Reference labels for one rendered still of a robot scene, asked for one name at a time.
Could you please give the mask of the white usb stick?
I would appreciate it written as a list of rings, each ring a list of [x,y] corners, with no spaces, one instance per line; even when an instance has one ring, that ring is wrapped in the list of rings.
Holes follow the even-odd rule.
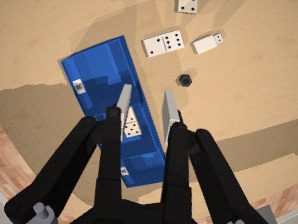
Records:
[[[201,54],[205,51],[208,51],[212,48],[217,47],[216,44],[223,42],[221,34],[208,35],[204,38],[201,38],[193,42],[193,45],[197,51],[197,54]]]

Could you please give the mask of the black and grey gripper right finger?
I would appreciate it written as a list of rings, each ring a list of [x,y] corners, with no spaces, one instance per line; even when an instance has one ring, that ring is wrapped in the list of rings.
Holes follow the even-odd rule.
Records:
[[[268,224],[249,204],[211,133],[202,128],[188,130],[177,110],[173,91],[165,89],[162,121],[167,151],[160,200],[165,203],[162,224],[192,224],[189,158],[213,224]]]

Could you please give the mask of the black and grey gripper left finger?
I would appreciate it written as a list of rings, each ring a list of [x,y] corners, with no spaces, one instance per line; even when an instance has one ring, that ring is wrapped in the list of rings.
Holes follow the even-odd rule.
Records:
[[[130,108],[131,88],[132,85],[124,85],[118,103],[106,108],[105,120],[83,117],[34,181],[5,204],[4,212],[13,224],[58,224],[57,218],[97,144],[102,146],[92,224],[123,224],[121,141]]]

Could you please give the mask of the blue rack of bins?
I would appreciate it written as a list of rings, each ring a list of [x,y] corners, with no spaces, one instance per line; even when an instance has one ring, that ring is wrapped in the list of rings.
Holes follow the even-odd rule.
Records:
[[[85,116],[105,120],[106,107],[119,101],[125,84],[132,85],[130,107],[142,134],[127,137],[124,132],[121,141],[121,179],[126,187],[163,182],[166,157],[124,35],[75,54],[61,65]]]

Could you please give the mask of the white domino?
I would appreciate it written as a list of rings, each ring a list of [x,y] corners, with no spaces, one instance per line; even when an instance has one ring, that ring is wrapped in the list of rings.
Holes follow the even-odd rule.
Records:
[[[198,0],[178,0],[178,12],[197,14]]]
[[[127,123],[125,127],[125,134],[127,137],[136,136],[142,134],[140,125],[135,115],[133,106],[130,107]]]
[[[154,36],[143,41],[149,57],[184,48],[180,30]]]

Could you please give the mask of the dark grey hex nut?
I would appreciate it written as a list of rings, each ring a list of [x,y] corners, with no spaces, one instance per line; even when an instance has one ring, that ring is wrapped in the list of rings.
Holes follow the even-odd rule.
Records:
[[[189,87],[192,83],[192,80],[191,80],[190,76],[185,75],[185,74],[182,74],[179,81],[180,81],[182,87]]]

